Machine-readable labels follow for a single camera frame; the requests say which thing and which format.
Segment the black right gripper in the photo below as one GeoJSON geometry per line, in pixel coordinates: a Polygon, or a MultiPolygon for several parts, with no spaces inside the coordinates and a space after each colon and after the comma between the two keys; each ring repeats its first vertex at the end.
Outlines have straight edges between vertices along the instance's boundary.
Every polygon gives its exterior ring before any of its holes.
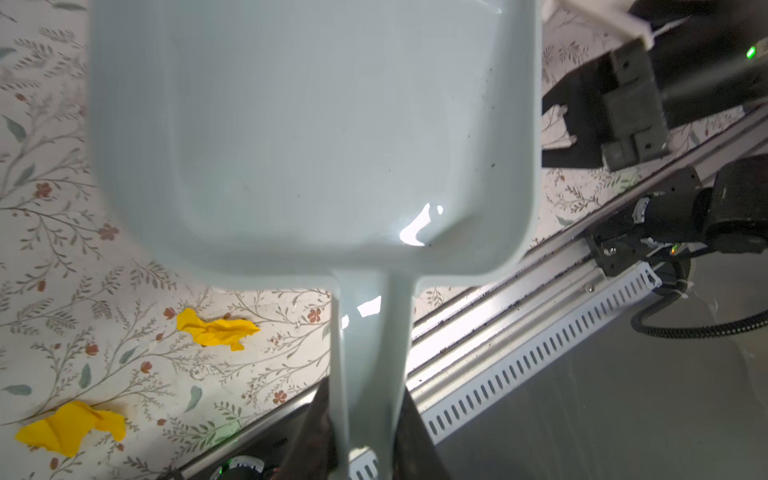
{"type": "Polygon", "coordinates": [[[669,128],[653,66],[637,39],[566,74],[542,99],[542,111],[563,107],[574,139],[542,150],[542,166],[616,172],[670,153],[669,128]]]}

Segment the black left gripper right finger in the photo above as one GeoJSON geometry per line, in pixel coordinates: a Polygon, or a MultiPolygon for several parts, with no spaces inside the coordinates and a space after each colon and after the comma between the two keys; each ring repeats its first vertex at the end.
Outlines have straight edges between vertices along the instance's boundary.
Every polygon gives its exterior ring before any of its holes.
{"type": "Polygon", "coordinates": [[[393,479],[450,479],[450,474],[435,451],[435,444],[408,390],[404,392],[395,433],[393,479]]]}

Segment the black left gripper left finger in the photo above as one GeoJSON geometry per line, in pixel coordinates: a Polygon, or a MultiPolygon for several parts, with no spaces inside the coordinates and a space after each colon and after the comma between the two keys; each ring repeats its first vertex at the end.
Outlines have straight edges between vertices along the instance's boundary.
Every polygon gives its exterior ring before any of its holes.
{"type": "Polygon", "coordinates": [[[336,468],[336,443],[329,416],[329,380],[323,379],[309,405],[298,436],[275,479],[326,480],[336,468]]]}

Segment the light blue plastic dustpan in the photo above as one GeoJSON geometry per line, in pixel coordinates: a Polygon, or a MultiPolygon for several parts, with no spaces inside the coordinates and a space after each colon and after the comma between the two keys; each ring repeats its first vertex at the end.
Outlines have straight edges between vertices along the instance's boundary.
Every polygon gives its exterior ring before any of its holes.
{"type": "Polygon", "coordinates": [[[88,144],[121,225],[219,288],[330,291],[339,464],[393,475],[412,300],[507,275],[541,173],[535,1],[93,1],[88,144]]]}

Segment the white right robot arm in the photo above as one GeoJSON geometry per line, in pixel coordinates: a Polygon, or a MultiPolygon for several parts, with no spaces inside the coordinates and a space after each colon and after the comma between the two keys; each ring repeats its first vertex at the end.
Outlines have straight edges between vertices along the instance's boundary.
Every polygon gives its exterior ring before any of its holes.
{"type": "MultiPolygon", "coordinates": [[[[548,94],[565,76],[588,61],[619,47],[623,40],[559,1],[543,3],[542,92],[548,94]]],[[[670,153],[659,160],[611,172],[604,166],[587,169],[546,168],[542,204],[532,247],[555,236],[634,189],[653,173],[735,124],[746,114],[738,105],[687,121],[670,131],[670,153]]]]}

